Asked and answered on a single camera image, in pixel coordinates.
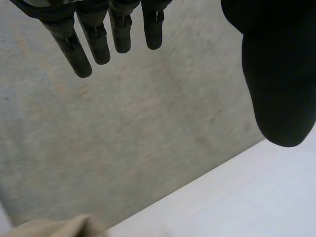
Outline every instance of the gray concrete floor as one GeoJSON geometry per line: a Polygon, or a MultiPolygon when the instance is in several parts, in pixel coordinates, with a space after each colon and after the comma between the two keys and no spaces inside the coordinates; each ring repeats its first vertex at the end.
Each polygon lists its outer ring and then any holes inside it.
{"type": "Polygon", "coordinates": [[[112,226],[263,139],[241,34],[219,0],[175,0],[161,49],[132,49],[80,79],[50,33],[0,2],[0,199],[15,225],[94,213],[112,226]]]}

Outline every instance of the white surface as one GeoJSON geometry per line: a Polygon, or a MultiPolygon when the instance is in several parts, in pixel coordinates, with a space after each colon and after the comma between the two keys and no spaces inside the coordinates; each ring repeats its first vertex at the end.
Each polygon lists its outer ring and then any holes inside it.
{"type": "Polygon", "coordinates": [[[12,228],[12,225],[0,202],[0,235],[2,235],[5,232],[8,232],[9,230],[11,230],[11,228],[12,228]]]}
{"type": "Polygon", "coordinates": [[[267,140],[109,230],[111,237],[316,236],[316,131],[267,140]]]}

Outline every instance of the black object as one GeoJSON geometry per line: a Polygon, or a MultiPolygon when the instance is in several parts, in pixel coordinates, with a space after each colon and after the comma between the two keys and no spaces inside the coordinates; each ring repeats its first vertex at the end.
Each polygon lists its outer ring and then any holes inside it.
{"type": "Polygon", "coordinates": [[[109,15],[115,49],[118,53],[127,53],[130,50],[130,28],[133,10],[140,0],[111,0],[109,15]]]}
{"type": "Polygon", "coordinates": [[[162,44],[163,10],[172,0],[142,0],[144,30],[148,48],[155,50],[162,44]]]}
{"type": "Polygon", "coordinates": [[[258,126],[271,142],[300,144],[316,120],[316,2],[222,0],[244,34],[242,68],[258,126]]]}
{"type": "Polygon", "coordinates": [[[55,23],[44,22],[78,77],[91,75],[92,68],[74,30],[74,18],[55,23]]]}
{"type": "Polygon", "coordinates": [[[77,16],[97,64],[106,64],[111,58],[107,32],[103,25],[103,20],[109,8],[109,1],[90,0],[77,2],[77,16]]]}

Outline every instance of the beige fabric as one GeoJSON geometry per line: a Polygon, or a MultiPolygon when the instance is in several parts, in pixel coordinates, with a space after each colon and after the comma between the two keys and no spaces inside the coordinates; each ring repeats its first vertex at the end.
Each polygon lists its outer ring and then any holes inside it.
{"type": "Polygon", "coordinates": [[[90,215],[69,221],[35,220],[16,227],[1,237],[105,237],[105,226],[90,215]]]}

